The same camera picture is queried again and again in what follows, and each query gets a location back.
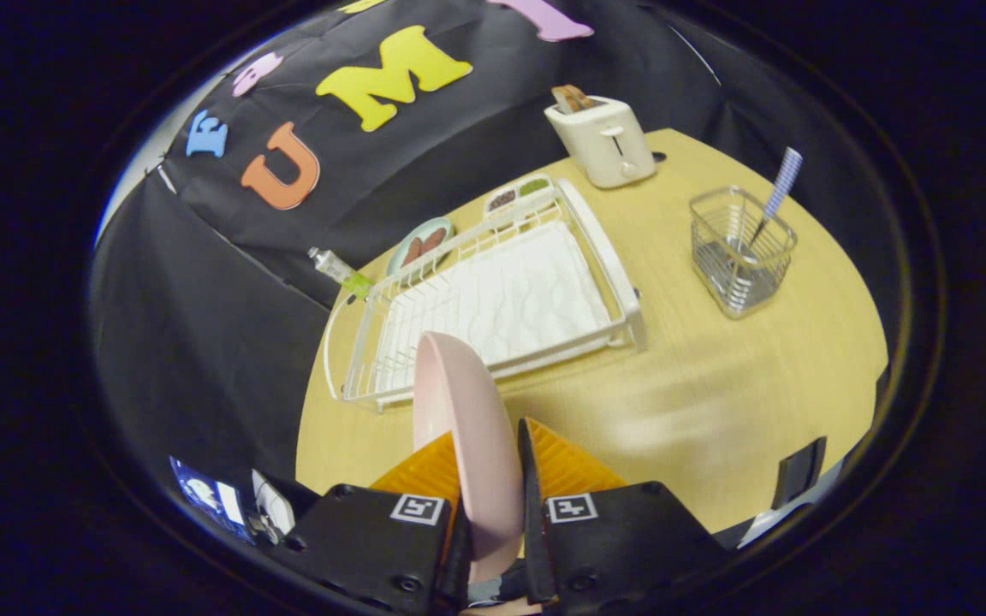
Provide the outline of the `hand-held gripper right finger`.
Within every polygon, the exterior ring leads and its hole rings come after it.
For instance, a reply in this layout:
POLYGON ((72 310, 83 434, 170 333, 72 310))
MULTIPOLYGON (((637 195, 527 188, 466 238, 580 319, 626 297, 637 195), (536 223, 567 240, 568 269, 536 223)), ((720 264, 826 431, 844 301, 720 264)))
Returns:
POLYGON ((518 422, 527 599, 543 615, 646 615, 728 551, 661 481, 626 483, 536 418, 518 422))

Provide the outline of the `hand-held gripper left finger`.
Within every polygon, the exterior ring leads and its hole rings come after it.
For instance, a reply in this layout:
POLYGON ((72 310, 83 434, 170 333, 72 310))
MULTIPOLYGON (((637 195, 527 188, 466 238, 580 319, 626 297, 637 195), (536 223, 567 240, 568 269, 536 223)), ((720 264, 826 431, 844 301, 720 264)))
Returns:
POLYGON ((392 615, 454 615, 468 596, 472 530, 453 436, 445 433, 368 488, 341 483, 275 550, 306 580, 392 615))

